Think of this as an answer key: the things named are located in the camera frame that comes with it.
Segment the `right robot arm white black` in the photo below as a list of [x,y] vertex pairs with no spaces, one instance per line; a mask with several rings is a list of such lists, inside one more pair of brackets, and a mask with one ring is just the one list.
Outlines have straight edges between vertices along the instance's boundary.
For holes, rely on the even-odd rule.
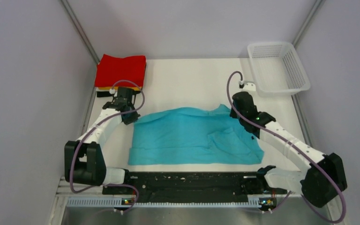
[[321,208],[347,189],[343,161],[336,153],[324,154],[286,131],[267,112],[257,110],[253,97],[246,91],[232,96],[230,116],[238,119],[255,138],[269,144],[297,166],[289,171],[269,165],[257,172],[256,187],[262,193],[280,188],[301,194]]

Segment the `teal t-shirt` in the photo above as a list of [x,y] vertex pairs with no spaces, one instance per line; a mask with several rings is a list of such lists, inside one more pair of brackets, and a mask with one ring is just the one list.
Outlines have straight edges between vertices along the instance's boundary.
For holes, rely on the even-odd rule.
[[206,111],[183,107],[142,116],[134,123],[129,165],[256,165],[264,151],[225,105]]

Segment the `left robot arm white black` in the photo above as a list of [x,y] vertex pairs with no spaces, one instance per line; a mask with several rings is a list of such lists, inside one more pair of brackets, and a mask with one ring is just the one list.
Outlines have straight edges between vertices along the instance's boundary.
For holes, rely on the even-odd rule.
[[130,191],[132,182],[126,178],[127,170],[106,166],[102,148],[118,125],[138,120],[140,115],[134,106],[134,96],[138,93],[132,88],[119,87],[112,101],[103,105],[91,127],[77,140],[65,144],[67,182],[90,186],[113,184],[121,194]]

